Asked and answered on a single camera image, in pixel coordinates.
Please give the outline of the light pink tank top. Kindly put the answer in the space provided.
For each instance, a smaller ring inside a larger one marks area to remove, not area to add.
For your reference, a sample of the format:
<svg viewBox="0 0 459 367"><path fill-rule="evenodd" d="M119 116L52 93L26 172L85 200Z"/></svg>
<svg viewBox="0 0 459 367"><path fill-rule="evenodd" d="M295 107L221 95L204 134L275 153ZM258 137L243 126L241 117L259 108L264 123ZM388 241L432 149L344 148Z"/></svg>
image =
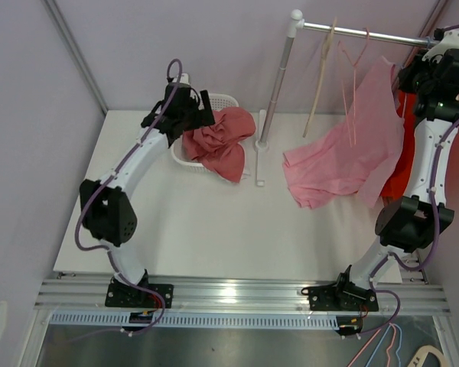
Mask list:
<svg viewBox="0 0 459 367"><path fill-rule="evenodd" d="M348 116L322 138L284 153L288 190L301 208L351 194L369 208L376 205L403 147L404 120L392 93L395 68L379 57L357 87Z"/></svg>

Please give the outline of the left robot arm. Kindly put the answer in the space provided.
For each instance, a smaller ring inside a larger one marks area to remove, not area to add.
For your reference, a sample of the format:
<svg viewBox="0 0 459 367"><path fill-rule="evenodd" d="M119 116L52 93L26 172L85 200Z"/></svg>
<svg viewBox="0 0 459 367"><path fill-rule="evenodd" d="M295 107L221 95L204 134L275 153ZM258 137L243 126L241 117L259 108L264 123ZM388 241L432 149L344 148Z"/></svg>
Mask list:
<svg viewBox="0 0 459 367"><path fill-rule="evenodd" d="M80 230L89 231L98 242L91 249L106 251L115 279L125 284L122 297L133 307L145 304L150 290L142 283L147 271L129 244L138 225L132 195L153 163L183 133L214 123L206 90L196 92L186 83L171 81L164 98L143 118L134 145L120 162L98 180L85 179L80 185L81 212L74 230L76 246L87 251L80 242Z"/></svg>

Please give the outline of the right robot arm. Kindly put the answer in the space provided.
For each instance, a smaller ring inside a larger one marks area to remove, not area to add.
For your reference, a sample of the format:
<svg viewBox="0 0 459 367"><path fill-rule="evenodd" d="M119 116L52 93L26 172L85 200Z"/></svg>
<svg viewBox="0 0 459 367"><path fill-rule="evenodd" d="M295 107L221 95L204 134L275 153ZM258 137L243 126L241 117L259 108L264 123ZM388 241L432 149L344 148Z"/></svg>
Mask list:
<svg viewBox="0 0 459 367"><path fill-rule="evenodd" d="M403 196L379 214L377 240L355 264L341 273L333 290L341 309L366 306L376 310L373 282L379 271L419 248L435 250L440 234L452 223L444 180L452 143L459 127L459 48L417 53L399 72L399 89L416 97L415 150Z"/></svg>

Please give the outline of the white t shirt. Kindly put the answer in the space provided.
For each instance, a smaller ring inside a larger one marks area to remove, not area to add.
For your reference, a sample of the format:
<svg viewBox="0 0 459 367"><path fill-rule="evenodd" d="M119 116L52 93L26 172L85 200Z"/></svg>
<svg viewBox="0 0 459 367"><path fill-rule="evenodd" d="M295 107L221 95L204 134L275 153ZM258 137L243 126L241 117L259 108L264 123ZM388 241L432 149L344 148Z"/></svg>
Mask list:
<svg viewBox="0 0 459 367"><path fill-rule="evenodd" d="M251 167L248 164L244 164L242 176L240 180L248 179L252 176L252 170Z"/></svg>

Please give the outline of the dark pink t shirt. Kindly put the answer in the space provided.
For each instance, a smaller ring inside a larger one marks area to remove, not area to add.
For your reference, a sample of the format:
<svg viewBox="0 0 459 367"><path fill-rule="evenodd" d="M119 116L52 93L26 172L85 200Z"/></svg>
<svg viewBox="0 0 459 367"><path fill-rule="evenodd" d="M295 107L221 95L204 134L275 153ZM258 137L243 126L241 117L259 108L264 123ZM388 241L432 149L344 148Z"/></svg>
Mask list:
<svg viewBox="0 0 459 367"><path fill-rule="evenodd" d="M237 184L241 180L246 153L241 142L252 137L256 125L249 112L226 107L213 112L215 124L185 132L182 144L192 161Z"/></svg>

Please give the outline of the beige plastic hanger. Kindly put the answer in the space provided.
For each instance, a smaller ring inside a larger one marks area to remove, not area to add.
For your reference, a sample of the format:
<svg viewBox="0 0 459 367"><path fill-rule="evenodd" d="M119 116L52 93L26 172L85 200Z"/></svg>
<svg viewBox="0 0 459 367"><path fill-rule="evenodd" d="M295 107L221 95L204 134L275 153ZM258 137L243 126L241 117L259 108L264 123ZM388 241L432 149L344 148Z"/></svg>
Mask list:
<svg viewBox="0 0 459 367"><path fill-rule="evenodd" d="M324 74L325 74L326 65L327 65L327 58L328 58L328 54L330 53L331 45L333 43L336 26L337 26L337 18L334 19L334 21L333 21L333 23L331 25L331 28L330 28L330 32L325 37L325 39L324 39L324 41L322 43L322 46L321 46L321 58L320 58L320 65L319 65L319 74L318 74L318 80L317 80L316 90L315 90L315 94L314 94L314 101L313 101L313 105L311 107L311 111L310 111L309 116L308 116L308 120L307 120L307 122L305 124L305 127L304 127L304 131L303 131L303 134L302 134L303 138L307 137L308 132L309 132L309 128L311 126L311 123L312 123L312 121L314 119L314 116L315 116L315 113L316 113L316 110L317 110L317 105L318 105L318 102L319 102L319 99L320 99L321 89L322 89L322 85L323 85L323 81L324 81Z"/></svg>

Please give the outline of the orange t shirt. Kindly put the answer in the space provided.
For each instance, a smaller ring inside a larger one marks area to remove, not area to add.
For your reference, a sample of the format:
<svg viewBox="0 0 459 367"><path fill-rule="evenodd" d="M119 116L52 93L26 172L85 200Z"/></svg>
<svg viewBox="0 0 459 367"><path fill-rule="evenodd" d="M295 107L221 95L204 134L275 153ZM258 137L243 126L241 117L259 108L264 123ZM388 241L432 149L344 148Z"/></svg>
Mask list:
<svg viewBox="0 0 459 367"><path fill-rule="evenodd" d="M404 138L402 153L396 168L380 194L385 204L399 199L405 193L415 153L415 115L412 111L415 106L415 95L398 91L396 96L399 102L396 111L404 120Z"/></svg>

